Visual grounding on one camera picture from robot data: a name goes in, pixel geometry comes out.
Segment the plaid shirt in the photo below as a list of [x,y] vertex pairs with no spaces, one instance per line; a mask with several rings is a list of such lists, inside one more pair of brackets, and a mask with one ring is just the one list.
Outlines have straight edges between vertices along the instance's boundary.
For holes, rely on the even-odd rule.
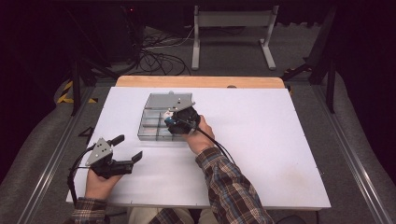
[[[204,150],[195,161],[204,171],[210,206],[219,223],[274,223],[248,179],[216,147]],[[106,223],[105,210],[105,201],[79,198],[64,224]],[[150,223],[183,222],[172,208],[164,208]]]

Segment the white tabletop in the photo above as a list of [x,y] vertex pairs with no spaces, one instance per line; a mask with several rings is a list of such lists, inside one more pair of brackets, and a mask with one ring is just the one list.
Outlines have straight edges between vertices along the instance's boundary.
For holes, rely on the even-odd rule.
[[[216,139],[233,156],[266,209],[330,207],[318,168],[286,89],[114,87],[92,135],[106,140],[124,134],[113,159],[143,159],[125,175],[109,203],[125,206],[208,207],[203,172],[184,142],[142,142],[137,137],[144,105],[152,92],[192,92],[194,108],[205,115]],[[89,157],[88,153],[82,164]],[[77,196],[85,192],[86,169],[79,169]],[[70,193],[66,199],[72,202]]]

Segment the person's right hand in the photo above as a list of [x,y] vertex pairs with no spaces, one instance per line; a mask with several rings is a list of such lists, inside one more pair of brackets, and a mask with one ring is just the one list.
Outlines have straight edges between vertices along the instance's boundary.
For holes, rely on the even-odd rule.
[[[207,133],[210,137],[215,139],[215,135],[212,132],[212,128],[207,125],[204,116],[201,115],[201,122],[199,123],[199,128]],[[195,131],[191,134],[182,134],[186,142],[193,153],[196,155],[200,154],[204,149],[213,147],[215,144],[202,133]]]

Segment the table leg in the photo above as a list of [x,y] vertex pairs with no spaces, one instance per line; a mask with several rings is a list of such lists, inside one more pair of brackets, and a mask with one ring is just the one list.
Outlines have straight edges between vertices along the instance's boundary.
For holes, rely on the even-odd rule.
[[199,69],[199,51],[200,51],[200,40],[199,40],[199,7],[195,6],[194,9],[194,46],[192,50],[192,70]]
[[265,60],[267,61],[268,68],[272,71],[276,70],[275,62],[272,57],[271,51],[268,48],[268,44],[270,42],[271,34],[274,30],[274,24],[276,20],[276,15],[277,15],[277,10],[279,9],[279,6],[274,6],[270,20],[268,22],[268,29],[267,29],[267,35],[264,39],[260,39],[260,44],[262,46],[262,52],[264,53]]

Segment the small box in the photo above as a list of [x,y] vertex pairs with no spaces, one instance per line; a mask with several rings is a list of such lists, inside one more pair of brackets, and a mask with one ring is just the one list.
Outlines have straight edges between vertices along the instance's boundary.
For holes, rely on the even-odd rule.
[[192,93],[151,93],[143,109],[137,136],[140,141],[184,141],[180,134],[169,133],[163,114],[180,99],[192,101]]

